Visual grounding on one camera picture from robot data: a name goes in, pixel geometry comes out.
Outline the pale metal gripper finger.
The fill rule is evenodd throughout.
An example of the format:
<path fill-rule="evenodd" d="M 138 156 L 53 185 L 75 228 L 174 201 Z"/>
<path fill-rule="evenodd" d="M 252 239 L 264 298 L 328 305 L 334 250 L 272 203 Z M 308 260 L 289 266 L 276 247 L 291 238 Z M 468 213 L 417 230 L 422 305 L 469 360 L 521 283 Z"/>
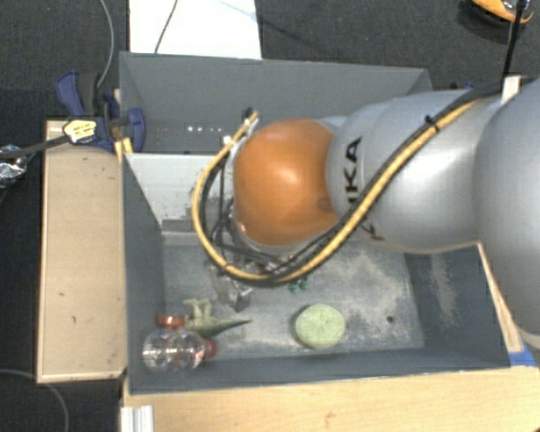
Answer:
<path fill-rule="evenodd" d="M 210 269 L 210 278 L 218 301 L 224 305 L 233 305 L 235 302 L 233 281 L 216 267 Z"/>
<path fill-rule="evenodd" d="M 240 284 L 231 290 L 231 307 L 235 312 L 242 312 L 251 302 L 254 289 L 250 286 Z"/>

